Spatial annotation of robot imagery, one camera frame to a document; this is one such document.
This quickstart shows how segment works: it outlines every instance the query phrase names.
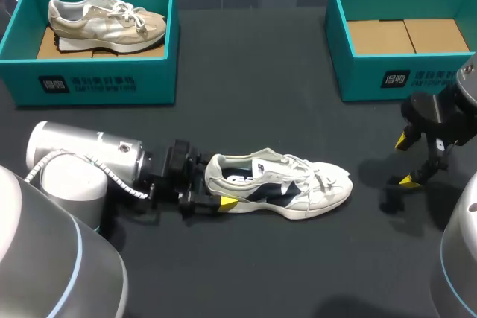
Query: shoelace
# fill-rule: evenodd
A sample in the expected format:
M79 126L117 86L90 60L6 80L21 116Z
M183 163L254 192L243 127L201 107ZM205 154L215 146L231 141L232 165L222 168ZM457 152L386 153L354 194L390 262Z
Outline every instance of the shoelace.
M326 175L323 175L319 169L313 168L313 164L304 159L300 159L297 156L292 156L291 154L285 154L282 163L288 165L290 172L293 172L294 169L301 169L304 171L302 175L291 174L285 176L283 189L286 190L293 183L296 182L298 185L305 187L306 189L302 192L308 197L308 208L306 209L306 214L308 215L310 206L312 205L312 190L313 190L313 180L317 179L320 182L320 187L322 191L326 190L326 187L331 188L336 180L332 180Z
M109 17L123 17L127 22L130 19L134 20L134 26L137 31L144 31L146 21L137 12L145 10L143 7L134 7L132 4L126 3L122 0L115 0L112 10L107 14Z

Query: cylindrical motor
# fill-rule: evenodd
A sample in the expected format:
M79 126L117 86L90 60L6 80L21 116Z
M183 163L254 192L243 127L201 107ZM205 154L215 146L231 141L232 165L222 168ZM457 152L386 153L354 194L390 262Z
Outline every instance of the cylindrical motor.
M28 169L32 169L51 151L59 149L97 157L130 186L140 180L141 173L145 172L142 170L143 166L151 159L142 149L142 143L135 139L53 122L40 122L35 126L28 142Z
M477 317L477 174L461 195L432 271L431 295L442 318Z
M113 246L3 167L0 190L0 317L122 317Z
M107 175L72 154L53 158L42 170L42 192L71 215L98 231L107 191Z

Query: shoe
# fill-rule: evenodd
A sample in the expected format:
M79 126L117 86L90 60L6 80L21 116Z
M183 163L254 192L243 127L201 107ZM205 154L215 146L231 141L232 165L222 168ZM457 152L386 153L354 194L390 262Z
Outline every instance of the shoe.
M215 154L206 167L205 183L211 194L238 199L227 212L266 209L302 220L341 205L353 189L349 175L337 165L266 148L249 156Z
M120 0L51 0L48 20L60 51L106 48L130 54L159 45L165 17Z

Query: black table surface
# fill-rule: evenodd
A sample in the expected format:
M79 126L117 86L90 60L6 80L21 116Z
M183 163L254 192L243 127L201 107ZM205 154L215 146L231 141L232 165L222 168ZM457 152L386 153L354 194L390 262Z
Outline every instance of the black table surface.
M394 151L399 102L341 101L323 19L320 8L180 12L175 106L15 109L0 83L0 164L21 176L39 121L146 147L175 138L227 154L271 147L351 173L350 199L311 220L257 212L186 223L165 210L142 226L119 217L111 241L129 275L127 317L435 317L429 275L475 171L475 141L455 148L449 172L425 190L397 191L403 211L383 213L387 180L423 162L426 147Z

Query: shoe box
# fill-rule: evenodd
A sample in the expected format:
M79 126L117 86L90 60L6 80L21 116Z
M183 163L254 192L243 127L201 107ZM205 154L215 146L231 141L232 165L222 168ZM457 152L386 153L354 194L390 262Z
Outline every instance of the shoe box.
M329 52L344 101L438 93L477 49L477 0L328 0Z
M163 45L128 55L60 53L48 26L49 1L19 0L0 43L0 77L17 106L174 103L176 0L124 0L167 18Z

